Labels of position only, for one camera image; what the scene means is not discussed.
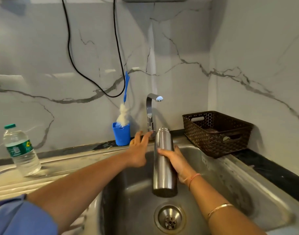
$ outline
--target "bottle cap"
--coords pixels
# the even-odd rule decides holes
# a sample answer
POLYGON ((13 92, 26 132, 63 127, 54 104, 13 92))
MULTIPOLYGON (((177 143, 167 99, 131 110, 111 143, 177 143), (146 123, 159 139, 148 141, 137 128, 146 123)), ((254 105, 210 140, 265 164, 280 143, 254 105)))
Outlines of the bottle cap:
POLYGON ((5 129, 14 128, 16 124, 7 124, 4 126, 5 129))

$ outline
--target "white marble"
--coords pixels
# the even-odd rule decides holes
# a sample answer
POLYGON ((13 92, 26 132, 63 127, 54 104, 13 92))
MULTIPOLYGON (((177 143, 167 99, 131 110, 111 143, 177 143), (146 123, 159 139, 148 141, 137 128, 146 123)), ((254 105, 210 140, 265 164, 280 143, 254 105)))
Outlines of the white marble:
MULTIPOLYGON (((67 0, 78 69, 109 94, 122 87, 112 0, 67 0)), ((156 127, 183 128, 182 114, 207 109, 210 0, 124 3, 118 32, 130 73, 132 133, 146 130, 146 95, 164 97, 156 127)), ((3 126, 16 123, 38 152, 113 140, 123 95, 110 99, 72 68, 60 0, 0 0, 0 158, 3 126)))
POLYGON ((299 175, 299 0, 216 0, 209 109, 255 124, 249 148, 299 175))

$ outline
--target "power cord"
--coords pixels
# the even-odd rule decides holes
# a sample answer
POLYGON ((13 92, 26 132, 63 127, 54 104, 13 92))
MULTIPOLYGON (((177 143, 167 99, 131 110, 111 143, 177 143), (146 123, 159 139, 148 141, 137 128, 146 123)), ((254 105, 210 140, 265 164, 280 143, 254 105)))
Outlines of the power cord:
POLYGON ((124 77, 124 67, 122 65, 122 60, 121 60, 121 56, 120 56, 120 50, 119 50, 119 42, 118 42, 118 37, 117 37, 117 30, 116 30, 116 0, 113 0, 113 23, 114 23, 114 28, 115 28, 115 37, 116 37, 116 43, 117 43, 117 49, 118 49, 118 55, 119 55, 119 59, 120 59, 120 65, 121 65, 121 70, 122 70, 122 76, 124 78, 124 88, 122 89, 122 91, 118 94, 118 95, 108 95, 96 82, 94 82, 93 80, 89 79, 88 77, 86 77, 83 73, 81 73, 77 67, 75 66, 72 56, 71 56, 71 52, 70 52, 70 42, 71 42, 71 30, 70 30, 70 23, 69 23, 69 17, 68 17, 68 13, 67 13, 67 8, 65 5, 65 1, 62 1, 62 6, 64 8, 64 12, 65 12, 65 17, 66 17, 66 22, 67 22, 67 27, 68 27, 68 43, 67 43, 67 49, 68 49, 68 54, 69 54, 69 59, 71 61, 71 64, 73 66, 73 68, 76 70, 76 72, 78 74, 80 74, 82 77, 84 77, 85 79, 89 80, 91 83, 93 83, 94 85, 96 85, 106 96, 111 97, 111 98, 116 98, 118 96, 120 96, 123 92, 124 89, 126 87, 126 79, 124 77))

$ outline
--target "shirt sleeve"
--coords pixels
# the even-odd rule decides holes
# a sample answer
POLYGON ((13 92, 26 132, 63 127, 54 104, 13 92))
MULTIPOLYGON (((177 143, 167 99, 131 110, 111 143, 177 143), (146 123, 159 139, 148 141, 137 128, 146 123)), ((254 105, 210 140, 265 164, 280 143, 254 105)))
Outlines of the shirt sleeve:
POLYGON ((0 235, 57 235, 52 217, 25 197, 0 201, 0 235))

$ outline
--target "bottle label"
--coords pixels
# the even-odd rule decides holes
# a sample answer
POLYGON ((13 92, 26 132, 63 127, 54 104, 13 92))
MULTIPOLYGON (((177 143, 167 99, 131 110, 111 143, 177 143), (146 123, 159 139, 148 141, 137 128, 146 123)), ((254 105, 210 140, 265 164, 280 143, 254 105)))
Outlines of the bottle label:
POLYGON ((12 158, 14 158, 14 157, 29 153, 30 151, 33 150, 33 146, 31 144, 30 140, 27 140, 18 145, 7 147, 7 150, 10 153, 10 156, 12 158))

